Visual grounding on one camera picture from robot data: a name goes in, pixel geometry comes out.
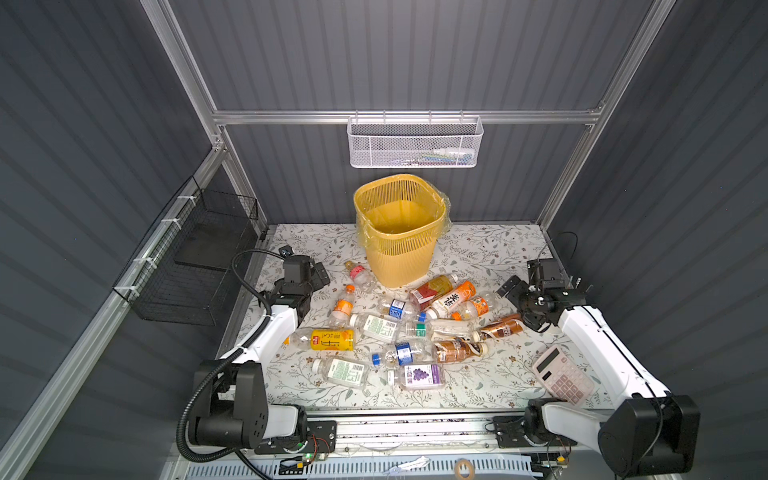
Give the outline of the orange label clear bottle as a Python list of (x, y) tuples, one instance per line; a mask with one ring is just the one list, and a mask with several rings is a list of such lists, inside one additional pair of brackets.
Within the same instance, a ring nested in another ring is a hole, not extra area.
[(330, 313), (330, 324), (334, 328), (342, 328), (349, 323), (356, 298), (356, 287), (346, 285), (337, 298)]

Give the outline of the brown coffee label bottle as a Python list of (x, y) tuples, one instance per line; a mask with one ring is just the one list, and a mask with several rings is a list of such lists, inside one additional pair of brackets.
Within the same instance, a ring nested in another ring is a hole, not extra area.
[(433, 357), (438, 363), (459, 363), (475, 357), (483, 357), (489, 351), (483, 342), (473, 342), (464, 338), (452, 338), (432, 343)]

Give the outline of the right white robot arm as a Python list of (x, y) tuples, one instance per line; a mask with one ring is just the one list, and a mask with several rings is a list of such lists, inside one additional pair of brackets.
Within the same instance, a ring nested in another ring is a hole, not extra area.
[(584, 407), (587, 392), (565, 371), (562, 349), (552, 346), (533, 364), (552, 396), (528, 403), (524, 438), (535, 446), (568, 439), (588, 447), (621, 479), (689, 472), (701, 418), (693, 399), (673, 394), (634, 357), (585, 293), (569, 287), (557, 260), (530, 260), (527, 271), (526, 280), (513, 275), (498, 294), (516, 308), (525, 326), (538, 333), (554, 326), (579, 349), (613, 410)]

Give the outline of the orange white label bottle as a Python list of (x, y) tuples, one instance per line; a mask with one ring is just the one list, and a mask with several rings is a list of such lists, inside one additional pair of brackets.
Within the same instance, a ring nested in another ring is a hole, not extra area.
[(447, 319), (459, 306), (476, 294), (476, 287), (471, 281), (465, 281), (445, 295), (435, 299), (421, 314), (419, 319)]

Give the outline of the yellow label juice bottle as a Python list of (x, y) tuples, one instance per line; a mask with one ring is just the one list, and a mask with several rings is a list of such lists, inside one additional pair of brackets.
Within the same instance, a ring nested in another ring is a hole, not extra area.
[(300, 328), (284, 344), (304, 351), (345, 352), (355, 349), (356, 337), (351, 329)]

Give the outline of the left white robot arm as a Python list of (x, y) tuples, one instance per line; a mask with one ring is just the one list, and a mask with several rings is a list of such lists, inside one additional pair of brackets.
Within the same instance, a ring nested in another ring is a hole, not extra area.
[(284, 341), (295, 333), (311, 308), (313, 294), (330, 284), (320, 263), (285, 246), (277, 252), (247, 249), (234, 255), (263, 254), (282, 262), (284, 276), (271, 290), (258, 291), (237, 270), (232, 273), (263, 307), (246, 337), (221, 358), (204, 361), (176, 427), (176, 445), (194, 462), (208, 462), (270, 442), (293, 446), (308, 436), (305, 410), (274, 405), (266, 393), (265, 371)]

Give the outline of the small orange label bottle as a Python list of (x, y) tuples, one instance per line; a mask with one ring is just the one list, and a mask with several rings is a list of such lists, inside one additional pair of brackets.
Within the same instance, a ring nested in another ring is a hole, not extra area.
[(473, 297), (460, 305), (452, 312), (449, 317), (456, 321), (477, 320), (485, 314), (488, 314), (494, 307), (492, 300), (483, 296)]

